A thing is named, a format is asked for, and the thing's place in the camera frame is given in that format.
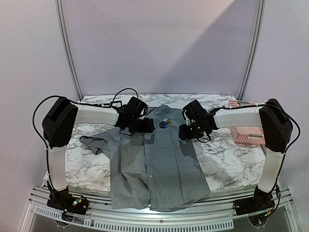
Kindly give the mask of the grey button shirt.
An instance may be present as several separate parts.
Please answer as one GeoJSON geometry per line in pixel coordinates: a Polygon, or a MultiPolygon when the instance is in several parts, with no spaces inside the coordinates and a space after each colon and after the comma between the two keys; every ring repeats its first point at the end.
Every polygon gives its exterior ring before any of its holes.
{"type": "Polygon", "coordinates": [[[110,159],[112,207],[171,212],[208,196],[193,143],[178,137],[185,123],[181,110],[161,105],[150,108],[148,117],[156,125],[153,133],[128,136],[113,128],[80,138],[95,155],[110,159]],[[159,127],[165,119],[170,124],[159,127]]]}

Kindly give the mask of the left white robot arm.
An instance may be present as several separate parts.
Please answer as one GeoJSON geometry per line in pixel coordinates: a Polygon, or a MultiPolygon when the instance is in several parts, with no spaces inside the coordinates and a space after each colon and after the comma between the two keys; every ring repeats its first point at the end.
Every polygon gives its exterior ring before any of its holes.
{"type": "Polygon", "coordinates": [[[152,133],[153,119],[144,115],[146,103],[131,97],[127,104],[112,101],[105,104],[77,103],[58,96],[54,105],[42,121],[43,137],[47,142],[47,164],[50,185],[57,191],[53,202],[62,210],[72,205],[70,196],[62,190],[67,188],[65,178],[65,154],[71,140],[73,128],[77,124],[102,124],[128,130],[129,134],[152,133]]]}

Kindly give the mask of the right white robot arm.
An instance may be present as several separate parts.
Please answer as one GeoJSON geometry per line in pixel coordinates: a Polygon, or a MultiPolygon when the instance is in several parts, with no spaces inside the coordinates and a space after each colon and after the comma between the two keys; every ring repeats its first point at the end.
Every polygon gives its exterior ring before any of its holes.
{"type": "Polygon", "coordinates": [[[287,152],[294,123],[276,99],[262,104],[218,107],[210,111],[194,100],[182,111],[186,121],[179,126],[181,140],[210,136],[214,130],[231,127],[257,127],[263,130],[266,161],[257,188],[265,193],[273,190],[287,152]]]}

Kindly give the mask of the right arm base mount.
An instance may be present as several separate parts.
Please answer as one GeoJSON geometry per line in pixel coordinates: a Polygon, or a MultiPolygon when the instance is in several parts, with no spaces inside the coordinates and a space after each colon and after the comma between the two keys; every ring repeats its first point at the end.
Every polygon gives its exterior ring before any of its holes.
{"type": "Polygon", "coordinates": [[[236,211],[237,216],[239,216],[263,211],[272,208],[274,205],[274,200],[271,197],[268,199],[264,199],[262,197],[253,196],[249,198],[235,200],[233,203],[233,209],[236,211]]]}

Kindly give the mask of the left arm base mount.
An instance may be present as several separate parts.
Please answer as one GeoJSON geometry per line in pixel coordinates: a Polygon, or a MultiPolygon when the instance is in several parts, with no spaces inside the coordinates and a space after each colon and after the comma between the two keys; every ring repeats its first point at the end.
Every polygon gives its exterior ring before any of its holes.
{"type": "Polygon", "coordinates": [[[69,213],[86,215],[89,200],[84,196],[74,197],[66,189],[63,191],[53,191],[49,195],[47,206],[69,213]]]}

